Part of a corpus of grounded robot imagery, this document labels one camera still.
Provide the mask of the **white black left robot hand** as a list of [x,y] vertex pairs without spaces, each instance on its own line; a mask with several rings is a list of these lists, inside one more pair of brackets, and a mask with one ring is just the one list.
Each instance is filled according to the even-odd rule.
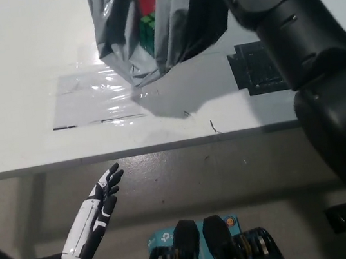
[[116,163],[94,185],[77,212],[61,259],[93,259],[117,204],[116,192],[123,174]]

